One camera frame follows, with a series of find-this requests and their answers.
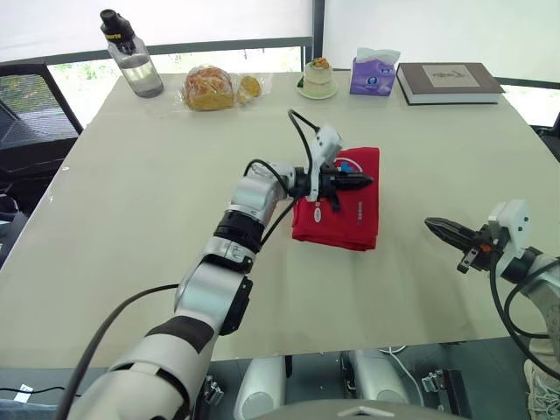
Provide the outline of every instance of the table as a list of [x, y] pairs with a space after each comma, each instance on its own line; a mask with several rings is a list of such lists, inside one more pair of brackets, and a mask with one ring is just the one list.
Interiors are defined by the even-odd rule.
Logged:
[[[0, 366], [71, 367], [121, 301], [179, 282], [251, 158], [305, 161], [289, 107], [329, 122], [346, 147], [381, 148], [377, 249], [293, 241], [287, 218], [257, 257], [240, 330], [218, 340], [214, 359], [504, 336], [487, 275], [458, 273], [461, 254], [424, 218], [479, 228], [495, 204], [524, 198], [530, 244], [558, 253], [556, 160], [505, 99], [410, 107], [398, 86], [389, 98], [349, 95], [349, 73], [335, 76], [328, 101], [301, 97], [299, 75], [280, 73], [251, 106], [207, 113], [182, 108], [182, 75], [164, 75], [164, 93], [150, 100], [121, 78], [0, 272]], [[127, 309], [93, 365], [108, 366], [172, 305], [167, 291]], [[525, 299], [513, 309], [521, 326], [543, 328]]]

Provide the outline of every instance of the black bottle cap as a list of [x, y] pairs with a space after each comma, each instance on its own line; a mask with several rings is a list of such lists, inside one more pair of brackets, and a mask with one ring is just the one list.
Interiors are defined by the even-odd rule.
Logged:
[[130, 22], [114, 10], [105, 9], [99, 15], [103, 21], [101, 31], [105, 34], [107, 41], [118, 44], [130, 41], [134, 37]]

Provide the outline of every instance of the robotic arm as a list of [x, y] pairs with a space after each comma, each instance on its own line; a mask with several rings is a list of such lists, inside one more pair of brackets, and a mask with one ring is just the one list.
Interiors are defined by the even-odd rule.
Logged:
[[478, 231], [437, 217], [428, 218], [425, 223], [441, 240], [463, 252], [464, 256], [457, 267], [459, 271], [466, 273], [471, 267], [490, 271], [491, 281], [495, 282], [496, 277], [503, 277], [516, 285], [514, 292], [506, 299], [505, 311], [501, 308], [493, 282], [491, 289], [496, 309], [505, 327], [524, 353], [527, 348], [518, 342], [515, 331], [542, 338], [547, 334], [526, 334], [511, 321], [508, 307], [517, 291], [535, 304], [546, 323], [547, 338], [550, 338], [556, 358], [560, 361], [559, 261], [536, 248], [525, 248], [530, 233], [526, 202], [514, 199], [508, 203], [500, 203], [488, 216], [488, 223]]
[[263, 230], [279, 200], [328, 198], [373, 180], [333, 166], [342, 142], [332, 127], [318, 130], [312, 165], [252, 164], [195, 267], [178, 287], [173, 318], [150, 330], [76, 402], [72, 419], [184, 419], [206, 376], [220, 335], [236, 331], [249, 304], [247, 278], [262, 246]]

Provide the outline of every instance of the white curtain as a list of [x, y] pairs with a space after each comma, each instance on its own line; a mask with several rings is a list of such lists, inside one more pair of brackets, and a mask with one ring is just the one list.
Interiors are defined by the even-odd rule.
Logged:
[[326, 0], [323, 54], [356, 48], [400, 61], [479, 61], [497, 77], [560, 81], [560, 0]]
[[148, 46], [312, 34], [312, 0], [1, 0], [0, 62], [104, 49], [107, 8]]

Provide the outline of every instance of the purple tissue box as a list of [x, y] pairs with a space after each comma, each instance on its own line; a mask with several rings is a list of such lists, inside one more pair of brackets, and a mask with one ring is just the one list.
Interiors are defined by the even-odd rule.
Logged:
[[378, 59], [352, 62], [352, 82], [350, 93], [355, 95], [389, 96], [395, 83], [395, 66], [389, 66]]

